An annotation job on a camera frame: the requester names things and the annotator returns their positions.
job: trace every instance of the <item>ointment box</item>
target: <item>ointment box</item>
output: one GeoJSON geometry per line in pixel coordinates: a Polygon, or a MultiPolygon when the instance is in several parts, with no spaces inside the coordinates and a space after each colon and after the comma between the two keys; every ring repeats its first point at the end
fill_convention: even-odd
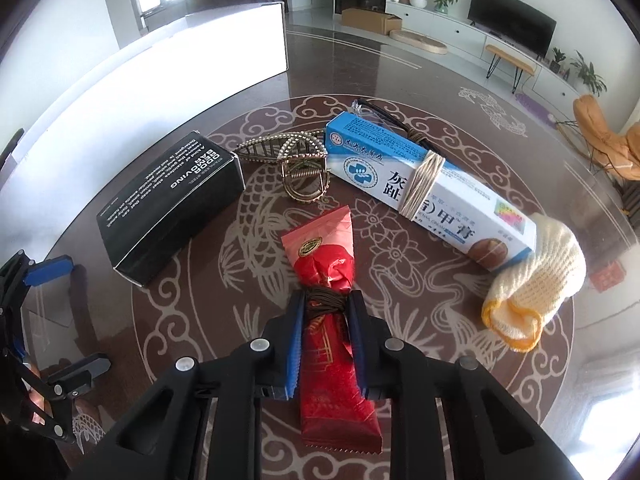
{"type": "MultiPolygon", "coordinates": [[[[428,150],[343,112],[326,126],[331,173],[397,210],[428,150]]],[[[536,225],[513,205],[446,162],[413,218],[489,270],[536,249],[536,225]]]]}
{"type": "Polygon", "coordinates": [[[98,213],[113,269],[136,285],[146,285],[243,190],[238,156],[191,132],[98,213]]]}

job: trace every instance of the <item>blue gripper pad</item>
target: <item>blue gripper pad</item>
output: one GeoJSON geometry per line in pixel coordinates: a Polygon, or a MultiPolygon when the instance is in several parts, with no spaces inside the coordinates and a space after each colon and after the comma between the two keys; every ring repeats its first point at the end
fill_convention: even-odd
{"type": "Polygon", "coordinates": [[[305,295],[302,294],[302,301],[298,305],[296,312],[296,323],[294,325],[291,345],[287,353],[287,381],[285,384],[285,394],[287,399],[291,399],[298,386],[298,376],[300,374],[300,359],[302,358],[302,321],[305,313],[305,295]]]}
{"type": "Polygon", "coordinates": [[[18,354],[18,357],[20,359],[23,359],[25,357],[25,355],[27,355],[27,351],[24,349],[23,344],[21,343],[21,341],[14,336],[14,350],[15,352],[18,354]]]}
{"type": "Polygon", "coordinates": [[[35,264],[28,270],[22,281],[28,286],[38,286],[55,280],[60,276],[71,274],[72,270],[74,270],[74,261],[71,256],[58,256],[52,260],[44,260],[39,264],[35,264]]]}
{"type": "Polygon", "coordinates": [[[346,317],[347,325],[349,327],[349,338],[351,340],[351,352],[353,354],[353,366],[356,371],[356,382],[360,394],[366,398],[367,396],[367,380],[365,373],[365,353],[362,346],[362,333],[360,330],[360,323],[358,322],[358,316],[356,309],[353,306],[353,295],[350,295],[346,317]]]}

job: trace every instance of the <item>red snack package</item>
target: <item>red snack package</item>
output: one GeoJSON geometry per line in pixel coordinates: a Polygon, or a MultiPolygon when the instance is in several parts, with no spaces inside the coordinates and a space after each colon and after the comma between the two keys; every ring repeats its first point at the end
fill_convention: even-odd
{"type": "MultiPolygon", "coordinates": [[[[348,206],[285,234],[282,243],[302,285],[341,294],[351,290],[355,265],[348,206]]],[[[342,313],[315,317],[303,331],[300,412],[302,440],[308,446],[382,452],[375,406],[358,389],[342,313]]]]}

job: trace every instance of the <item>metal hair clip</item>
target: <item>metal hair clip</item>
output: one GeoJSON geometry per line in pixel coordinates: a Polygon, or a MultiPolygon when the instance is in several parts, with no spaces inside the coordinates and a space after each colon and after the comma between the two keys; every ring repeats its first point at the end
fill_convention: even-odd
{"type": "Polygon", "coordinates": [[[235,152],[243,160],[279,164],[287,194],[298,202],[311,203],[319,200],[329,187],[323,138],[324,128],[286,132],[248,140],[235,152]],[[296,181],[312,177],[318,179],[318,187],[313,192],[302,193],[294,186],[296,181]]]}

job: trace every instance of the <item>screw head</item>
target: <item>screw head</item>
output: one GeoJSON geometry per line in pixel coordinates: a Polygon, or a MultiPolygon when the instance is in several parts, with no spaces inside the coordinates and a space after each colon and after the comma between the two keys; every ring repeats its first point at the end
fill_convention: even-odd
{"type": "Polygon", "coordinates": [[[460,366],[465,370],[475,370],[478,368],[478,360],[471,355],[464,355],[460,358],[460,366]]]}
{"type": "Polygon", "coordinates": [[[191,357],[181,357],[175,362],[175,367],[178,371],[186,372],[191,370],[196,364],[196,361],[191,357]]]}
{"type": "Polygon", "coordinates": [[[393,352],[398,352],[404,348],[404,341],[397,337],[390,337],[385,341],[385,348],[393,352]]]}
{"type": "Polygon", "coordinates": [[[264,352],[269,348],[270,343],[267,339],[259,337],[258,339],[254,339],[253,341],[251,341],[251,344],[249,346],[254,352],[264,352]]]}

